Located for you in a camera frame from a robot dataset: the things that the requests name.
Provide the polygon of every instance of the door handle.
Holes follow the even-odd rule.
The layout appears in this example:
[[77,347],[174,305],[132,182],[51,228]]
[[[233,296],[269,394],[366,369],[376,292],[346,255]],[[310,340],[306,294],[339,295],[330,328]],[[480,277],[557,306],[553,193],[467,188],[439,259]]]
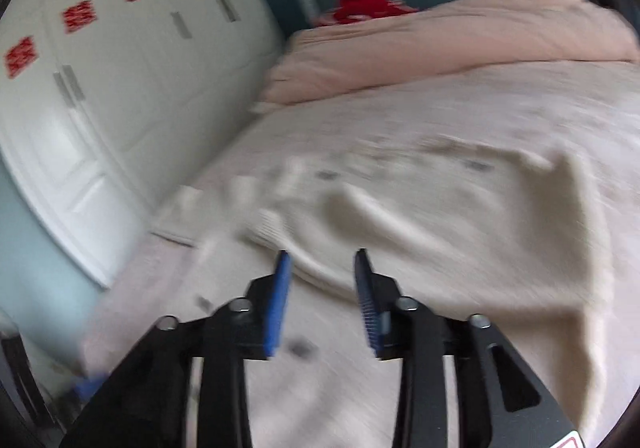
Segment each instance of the door handle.
[[236,22],[237,20],[240,20],[240,16],[234,8],[234,5],[231,3],[231,0],[218,0],[218,5],[220,6],[222,13],[225,15],[227,22]]
[[69,86],[71,86],[71,90],[73,91],[76,100],[84,102],[86,99],[84,97],[84,92],[82,92],[80,84],[78,83],[78,78],[76,78],[76,74],[74,73],[71,65],[63,65],[62,72],[65,73],[66,79],[69,82]]
[[53,73],[53,79],[56,82],[56,85],[58,86],[58,90],[60,91],[60,95],[62,96],[62,99],[65,101],[66,106],[69,108],[76,108],[76,103],[74,102],[74,99],[71,97],[71,92],[69,92],[69,89],[66,88],[66,83],[62,78],[62,74],[60,74],[59,72]]
[[182,18],[180,11],[172,12],[171,17],[174,19],[175,27],[178,30],[178,33],[180,34],[181,37],[183,37],[185,40],[188,40],[189,38],[193,38],[191,31],[189,31],[189,28],[184,23],[184,19]]

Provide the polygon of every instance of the blue gripper pad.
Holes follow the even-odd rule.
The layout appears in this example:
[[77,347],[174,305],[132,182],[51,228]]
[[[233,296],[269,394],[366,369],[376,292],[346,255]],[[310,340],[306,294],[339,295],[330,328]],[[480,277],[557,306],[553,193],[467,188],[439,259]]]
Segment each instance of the blue gripper pad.
[[358,301],[364,319],[364,327],[369,338],[369,346],[380,356],[382,353],[382,324],[380,310],[376,308],[373,290],[373,276],[367,254],[360,250],[355,257],[354,273]]
[[107,378],[108,375],[105,374],[103,376],[96,376],[89,380],[79,381],[79,383],[76,384],[76,394],[78,395],[80,402],[82,404],[88,403],[94,394],[98,392]]
[[273,288],[271,298],[264,314],[264,352],[268,357],[275,354],[280,344],[282,319],[287,305],[289,282],[291,281],[291,257],[286,251],[281,251],[276,261],[273,273]]

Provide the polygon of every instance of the screw head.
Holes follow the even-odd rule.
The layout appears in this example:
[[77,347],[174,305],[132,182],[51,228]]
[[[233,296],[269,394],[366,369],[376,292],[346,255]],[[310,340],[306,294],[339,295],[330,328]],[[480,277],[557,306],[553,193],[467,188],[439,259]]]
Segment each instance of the screw head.
[[402,311],[415,311],[418,309],[418,303],[413,298],[401,296],[396,300],[396,307]]
[[249,302],[246,298],[236,298],[229,302],[229,309],[234,313],[245,313],[250,311],[252,308],[251,302]]
[[180,325],[180,320],[171,315],[163,316],[156,322],[156,327],[161,331],[173,331],[178,328],[178,325]]
[[491,325],[491,320],[489,320],[483,314],[472,314],[469,317],[469,323],[471,323],[473,327],[477,327],[478,329],[486,329]]

